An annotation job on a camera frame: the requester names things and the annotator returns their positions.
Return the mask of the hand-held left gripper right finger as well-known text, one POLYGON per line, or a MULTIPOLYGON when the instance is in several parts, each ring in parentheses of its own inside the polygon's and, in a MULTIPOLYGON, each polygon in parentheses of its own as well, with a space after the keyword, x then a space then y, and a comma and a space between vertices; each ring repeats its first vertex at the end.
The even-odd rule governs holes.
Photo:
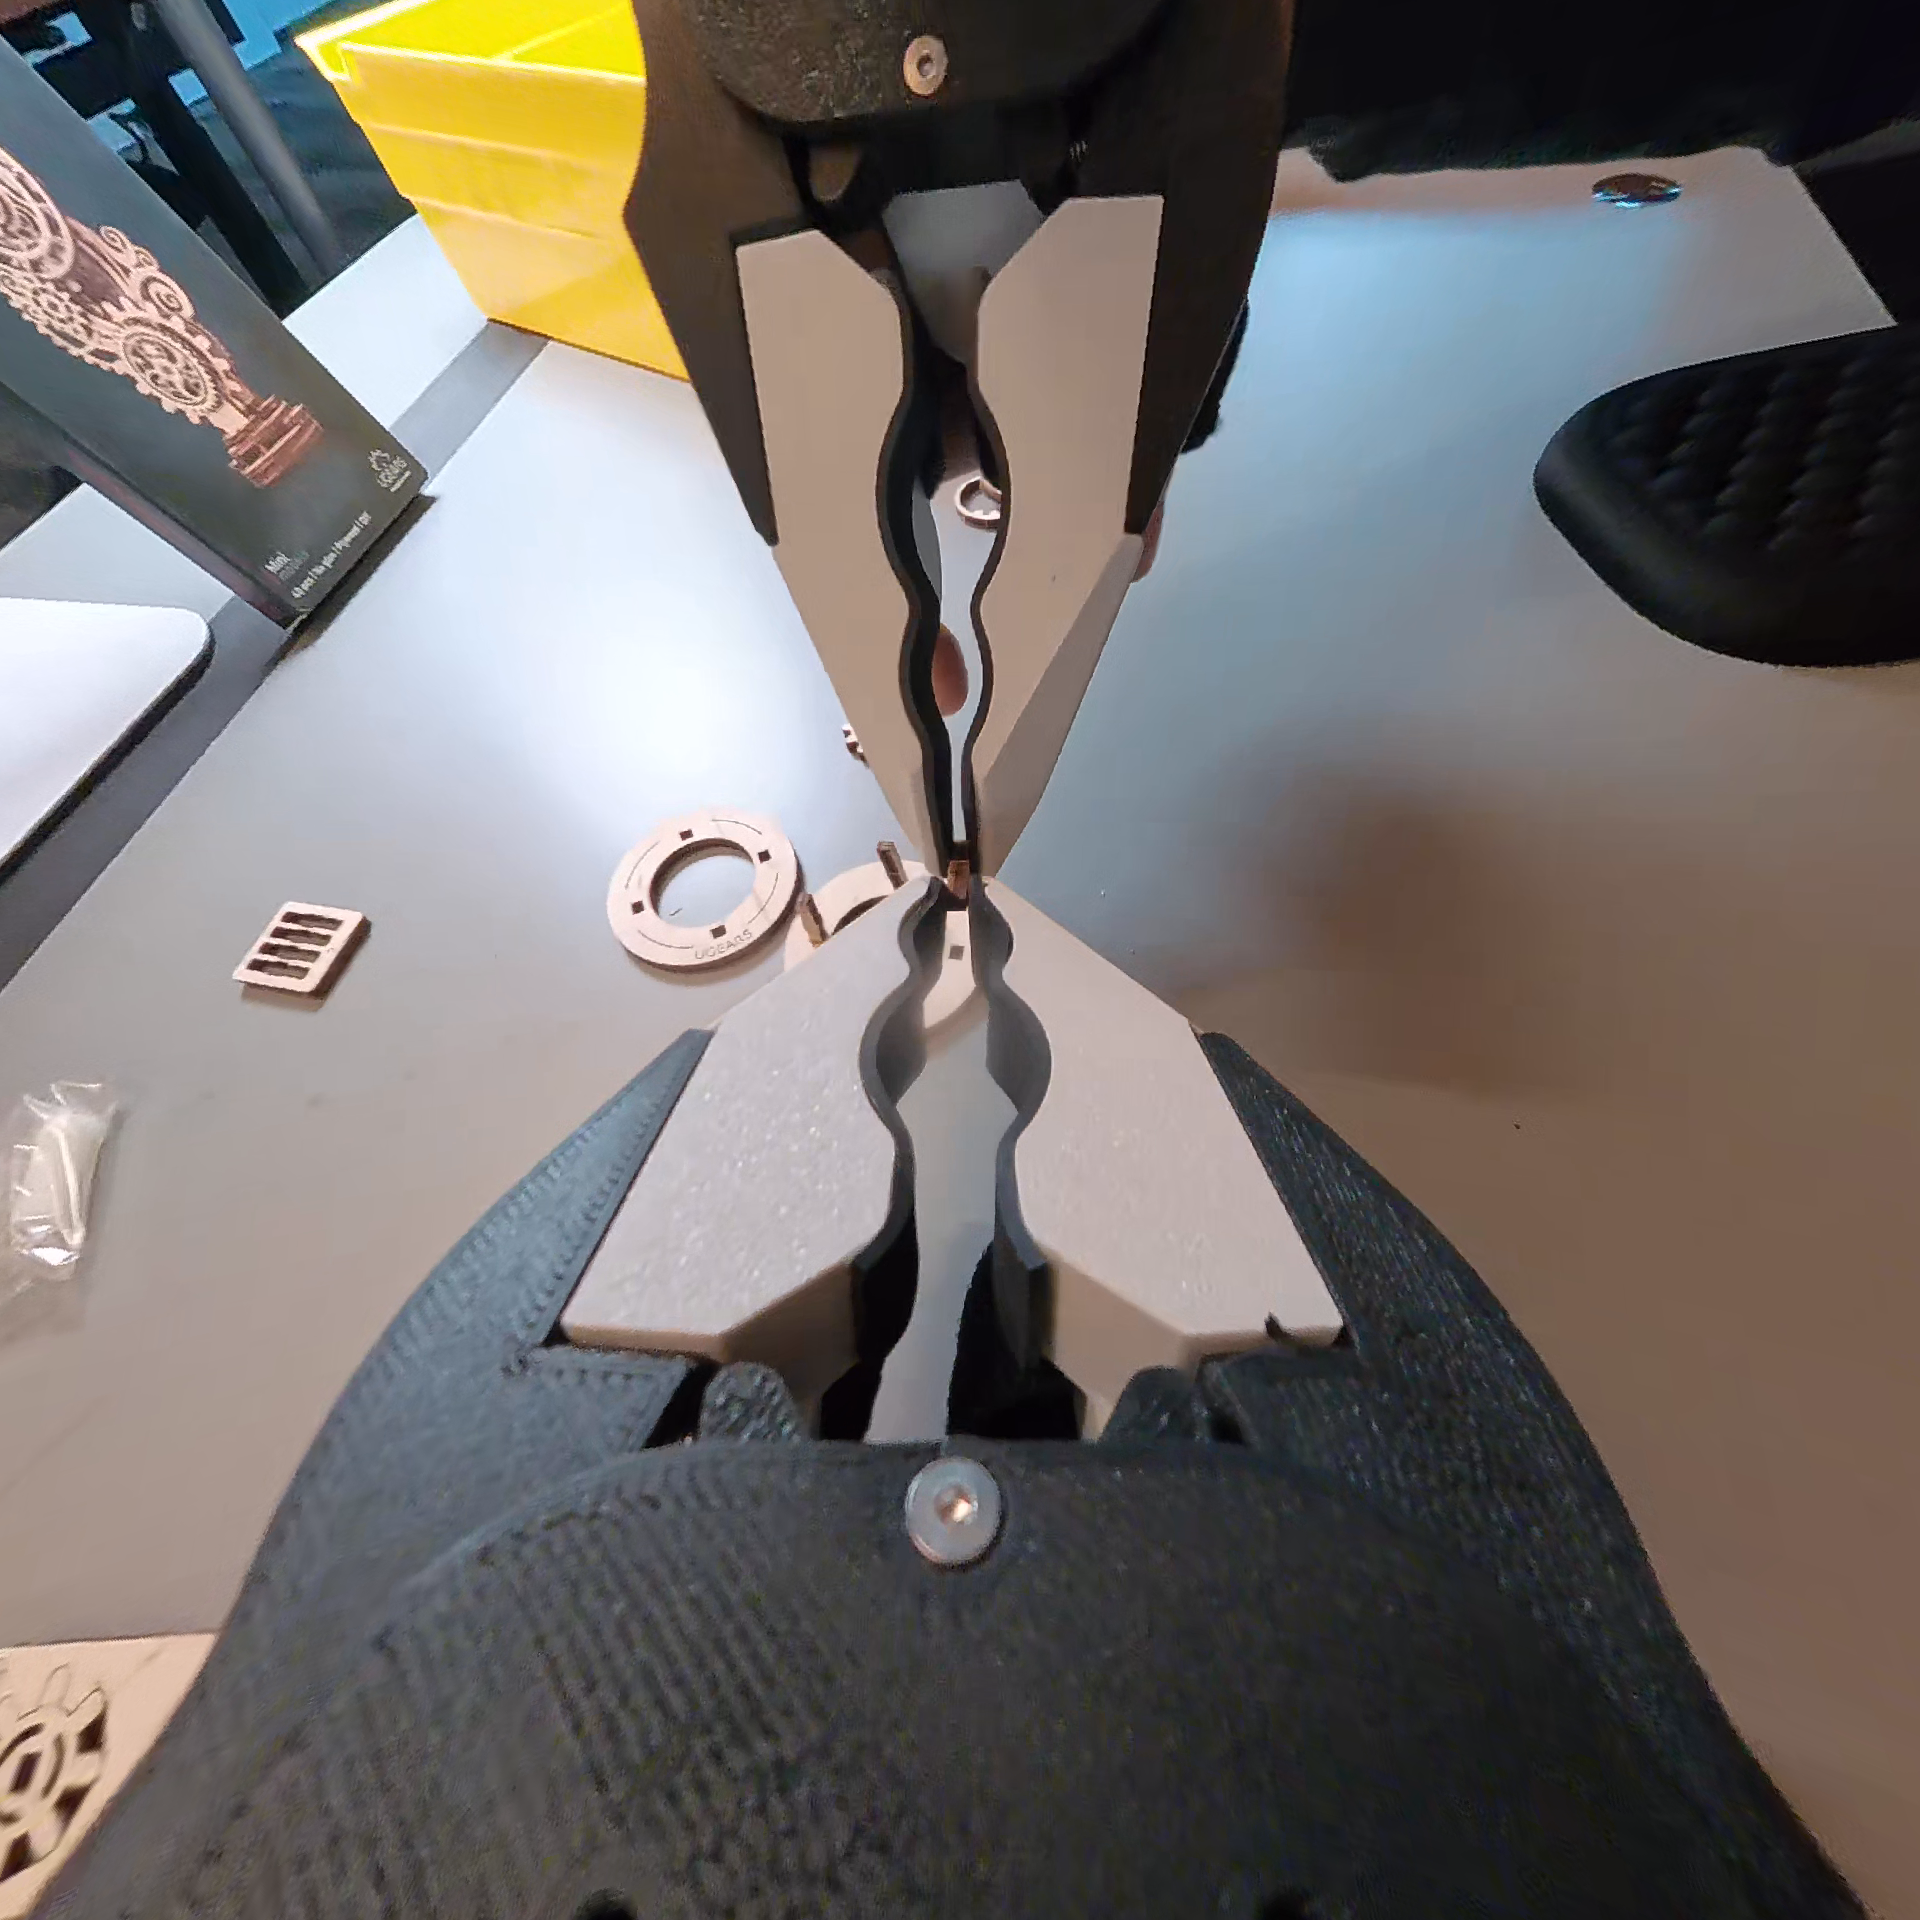
POLYGON ((1006 881, 975 893, 996 1147, 994 1327, 1099 1437, 1129 1381, 1347 1320, 1200 1031, 1006 881))

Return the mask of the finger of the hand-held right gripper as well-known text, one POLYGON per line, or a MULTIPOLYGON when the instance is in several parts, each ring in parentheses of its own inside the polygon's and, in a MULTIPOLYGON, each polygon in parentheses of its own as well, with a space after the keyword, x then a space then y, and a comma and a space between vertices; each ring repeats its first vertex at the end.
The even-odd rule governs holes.
POLYGON ((955 857, 935 699, 940 542, 912 450, 915 340, 889 274, 828 233, 734 253, 770 477, 774 560, 906 840, 955 857))
POLYGON ((1068 200, 988 283, 977 398, 1003 512, 980 578, 991 668, 969 741, 975 868, 994 877, 1039 810, 1143 535, 1128 528, 1164 200, 1068 200))

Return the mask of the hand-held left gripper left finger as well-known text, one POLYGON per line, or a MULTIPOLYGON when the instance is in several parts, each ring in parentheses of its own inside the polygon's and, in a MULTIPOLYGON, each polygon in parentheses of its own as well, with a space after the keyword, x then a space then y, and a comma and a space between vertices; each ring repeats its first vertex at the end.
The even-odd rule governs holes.
POLYGON ((944 888, 912 881, 712 1031, 561 1310, 576 1349, 769 1364, 862 1420, 919 1300, 915 1152, 944 888))

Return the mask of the grey desk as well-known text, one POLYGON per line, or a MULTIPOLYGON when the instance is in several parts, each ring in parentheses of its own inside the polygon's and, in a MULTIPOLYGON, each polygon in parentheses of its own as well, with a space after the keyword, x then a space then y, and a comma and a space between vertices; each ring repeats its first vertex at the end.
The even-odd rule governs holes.
MULTIPOLYGON (((1674 177, 1287 158, 1006 880, 1455 1238, 1766 1770, 1916 1917, 1916 671, 1704 656, 1531 495, 1588 398, 1883 311, 1788 170, 1674 177)), ((618 857, 712 805, 824 880, 893 832, 702 408, 547 345, 8 984, 3 1106, 123 1117, 80 1314, 3 1344, 3 1642, 216 1631, 398 1302, 776 974, 612 938, 618 857), (373 922, 320 1002, 231 984, 284 903, 373 922)))

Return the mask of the yellow plastic bin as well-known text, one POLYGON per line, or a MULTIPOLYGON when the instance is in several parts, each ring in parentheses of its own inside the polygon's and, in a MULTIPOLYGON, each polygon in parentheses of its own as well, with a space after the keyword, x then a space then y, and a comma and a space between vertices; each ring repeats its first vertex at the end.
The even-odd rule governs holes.
POLYGON ((385 4, 296 49, 489 319, 685 380, 623 221, 647 118, 629 4, 385 4))

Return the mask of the dark puzzle box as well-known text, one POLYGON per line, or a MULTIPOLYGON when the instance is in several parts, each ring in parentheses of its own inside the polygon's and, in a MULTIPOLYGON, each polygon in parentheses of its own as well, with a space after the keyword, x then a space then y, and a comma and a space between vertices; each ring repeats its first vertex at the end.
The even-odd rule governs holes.
POLYGON ((350 583, 425 467, 3 49, 3 406, 255 612, 350 583))

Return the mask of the grey metal table leg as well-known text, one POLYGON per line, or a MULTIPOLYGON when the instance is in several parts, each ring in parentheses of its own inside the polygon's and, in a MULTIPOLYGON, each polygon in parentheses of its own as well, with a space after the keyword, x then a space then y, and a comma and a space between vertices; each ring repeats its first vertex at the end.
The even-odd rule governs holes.
POLYGON ((339 234, 210 8, 157 4, 157 10, 179 56, 216 101, 242 150, 253 158, 253 168, 275 194, 315 264, 325 274, 337 274, 346 264, 339 234))

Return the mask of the clear plastic bag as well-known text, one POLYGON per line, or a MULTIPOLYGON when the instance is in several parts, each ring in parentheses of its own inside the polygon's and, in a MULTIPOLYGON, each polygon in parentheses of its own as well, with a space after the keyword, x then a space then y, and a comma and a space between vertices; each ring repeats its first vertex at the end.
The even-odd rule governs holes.
POLYGON ((120 1117, 108 1085, 52 1080, 3 1115, 3 1340, 72 1320, 93 1199, 120 1117))

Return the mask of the wooden puzzle part sheet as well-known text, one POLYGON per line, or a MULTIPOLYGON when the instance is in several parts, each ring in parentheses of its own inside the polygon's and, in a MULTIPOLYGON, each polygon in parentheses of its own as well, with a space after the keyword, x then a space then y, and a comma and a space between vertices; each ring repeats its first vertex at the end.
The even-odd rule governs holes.
POLYGON ((3 1917, 37 1907, 210 1651, 210 1632, 3 1651, 3 1917))

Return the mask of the white rounded board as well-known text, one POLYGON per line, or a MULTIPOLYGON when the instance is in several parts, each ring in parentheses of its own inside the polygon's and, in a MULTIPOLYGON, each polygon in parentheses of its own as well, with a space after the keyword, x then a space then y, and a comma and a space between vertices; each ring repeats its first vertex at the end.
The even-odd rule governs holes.
POLYGON ((196 612, 3 599, 3 877, 210 660, 196 612))

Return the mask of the small slotted wooden frame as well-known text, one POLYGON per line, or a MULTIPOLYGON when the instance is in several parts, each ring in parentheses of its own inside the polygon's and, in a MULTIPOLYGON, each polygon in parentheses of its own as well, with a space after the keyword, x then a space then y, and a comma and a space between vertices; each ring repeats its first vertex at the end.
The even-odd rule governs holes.
POLYGON ((373 922, 362 913, 284 903, 231 970, 231 984, 320 1002, 335 993, 369 932, 373 922))

